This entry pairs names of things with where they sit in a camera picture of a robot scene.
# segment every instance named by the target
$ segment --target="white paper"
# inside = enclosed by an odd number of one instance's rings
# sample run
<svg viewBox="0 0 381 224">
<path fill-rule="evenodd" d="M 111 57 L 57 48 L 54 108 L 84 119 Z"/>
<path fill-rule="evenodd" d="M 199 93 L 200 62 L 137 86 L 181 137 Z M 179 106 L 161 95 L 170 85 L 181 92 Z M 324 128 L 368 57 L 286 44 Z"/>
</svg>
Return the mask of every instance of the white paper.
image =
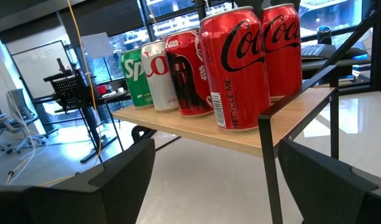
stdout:
<svg viewBox="0 0 381 224">
<path fill-rule="evenodd" d="M 113 49 L 110 47 L 107 33 L 93 34 L 81 37 L 83 46 L 90 59 L 110 56 Z"/>
</svg>

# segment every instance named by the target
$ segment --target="sprite can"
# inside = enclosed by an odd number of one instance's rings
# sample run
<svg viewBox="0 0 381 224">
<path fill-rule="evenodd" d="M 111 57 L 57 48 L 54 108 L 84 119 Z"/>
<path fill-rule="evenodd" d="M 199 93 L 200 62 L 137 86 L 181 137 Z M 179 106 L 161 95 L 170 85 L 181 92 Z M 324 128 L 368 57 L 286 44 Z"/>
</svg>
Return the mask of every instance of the sprite can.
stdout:
<svg viewBox="0 0 381 224">
<path fill-rule="evenodd" d="M 126 75 L 129 93 L 136 108 L 153 107 L 153 99 L 147 84 L 145 70 L 140 59 L 142 49 L 124 52 L 121 57 L 122 71 Z"/>
</svg>

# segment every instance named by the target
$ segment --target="red object on desk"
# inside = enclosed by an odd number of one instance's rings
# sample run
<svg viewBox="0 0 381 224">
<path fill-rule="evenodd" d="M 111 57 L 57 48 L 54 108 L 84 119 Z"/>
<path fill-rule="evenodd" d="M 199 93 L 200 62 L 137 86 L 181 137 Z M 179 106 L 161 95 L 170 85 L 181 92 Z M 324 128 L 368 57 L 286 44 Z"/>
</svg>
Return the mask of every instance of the red object on desk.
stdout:
<svg viewBox="0 0 381 224">
<path fill-rule="evenodd" d="M 105 85 L 98 86 L 97 89 L 98 89 L 99 95 L 101 95 L 101 96 L 103 96 L 107 93 Z"/>
</svg>

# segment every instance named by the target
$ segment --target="star wars can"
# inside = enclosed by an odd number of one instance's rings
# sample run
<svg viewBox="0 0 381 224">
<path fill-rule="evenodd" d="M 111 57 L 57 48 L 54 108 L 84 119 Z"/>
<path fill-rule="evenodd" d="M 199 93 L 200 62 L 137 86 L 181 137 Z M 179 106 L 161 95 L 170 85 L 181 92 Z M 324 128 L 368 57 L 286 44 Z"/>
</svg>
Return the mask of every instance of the star wars can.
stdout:
<svg viewBox="0 0 381 224">
<path fill-rule="evenodd" d="M 179 112 L 187 117 L 206 116 L 213 112 L 207 74 L 201 56 L 200 29 L 169 35 L 165 52 L 179 102 Z"/>
</svg>

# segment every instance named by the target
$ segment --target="red coca-cola can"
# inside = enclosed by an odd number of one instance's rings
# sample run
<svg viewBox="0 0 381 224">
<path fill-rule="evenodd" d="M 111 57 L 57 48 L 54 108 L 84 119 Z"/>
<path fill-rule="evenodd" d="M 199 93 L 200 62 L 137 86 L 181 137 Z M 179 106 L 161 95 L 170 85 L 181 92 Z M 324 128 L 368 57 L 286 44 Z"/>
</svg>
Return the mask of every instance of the red coca-cola can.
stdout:
<svg viewBox="0 0 381 224">
<path fill-rule="evenodd" d="M 190 29 L 165 39 L 165 52 L 178 97 L 179 112 L 189 117 L 213 112 L 199 34 L 200 29 Z"/>
<path fill-rule="evenodd" d="M 252 7 L 202 19 L 200 42 L 216 123 L 229 131 L 255 129 L 270 100 L 262 25 Z"/>
<path fill-rule="evenodd" d="M 270 97 L 279 100 L 302 85 L 300 18 L 293 4 L 262 11 Z"/>
</svg>

